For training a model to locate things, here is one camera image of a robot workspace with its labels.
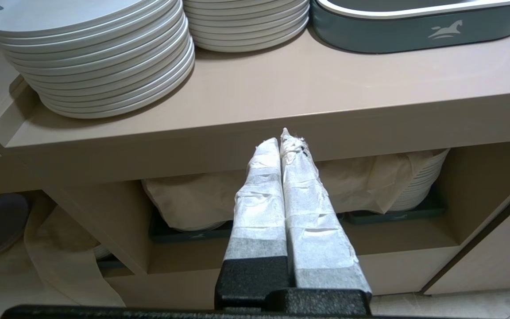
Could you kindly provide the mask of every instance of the stack of white plates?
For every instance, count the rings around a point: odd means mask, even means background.
[[[198,47],[219,52],[270,48],[299,34],[308,0],[184,0]]]
[[[446,155],[448,155],[448,151],[450,149],[439,151],[437,155],[427,162],[425,167],[421,169],[391,208],[389,208],[389,212],[412,210],[428,196],[430,187],[434,184],[438,175],[440,175],[440,170]]]
[[[0,49],[66,117],[112,117],[176,88],[194,65],[180,0],[0,0]]]

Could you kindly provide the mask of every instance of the floor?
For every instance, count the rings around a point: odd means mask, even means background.
[[[510,319],[510,290],[379,296],[371,301],[371,312],[374,315]]]

